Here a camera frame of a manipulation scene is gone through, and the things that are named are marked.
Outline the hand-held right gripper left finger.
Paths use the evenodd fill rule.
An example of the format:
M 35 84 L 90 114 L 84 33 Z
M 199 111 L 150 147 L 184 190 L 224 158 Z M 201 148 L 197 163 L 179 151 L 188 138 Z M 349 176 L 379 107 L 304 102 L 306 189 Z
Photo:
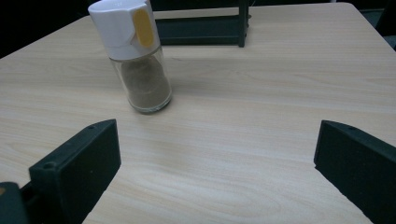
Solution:
M 120 169 L 114 119 L 94 123 L 29 168 L 36 224 L 82 224 Z

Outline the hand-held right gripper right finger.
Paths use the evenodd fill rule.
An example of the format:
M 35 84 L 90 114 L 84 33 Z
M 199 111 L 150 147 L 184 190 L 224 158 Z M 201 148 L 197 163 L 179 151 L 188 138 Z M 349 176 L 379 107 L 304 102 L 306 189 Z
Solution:
M 323 120 L 314 164 L 374 224 L 396 224 L 396 147 L 358 128 Z

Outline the black metal shelf rack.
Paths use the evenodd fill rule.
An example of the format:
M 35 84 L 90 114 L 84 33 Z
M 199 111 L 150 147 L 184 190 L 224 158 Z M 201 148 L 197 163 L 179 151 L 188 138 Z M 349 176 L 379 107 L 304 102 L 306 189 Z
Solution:
M 164 46 L 237 45 L 240 48 L 245 46 L 249 0 L 150 0 L 150 3 L 154 11 L 161 12 L 238 8 L 235 15 L 157 19 L 159 37 Z

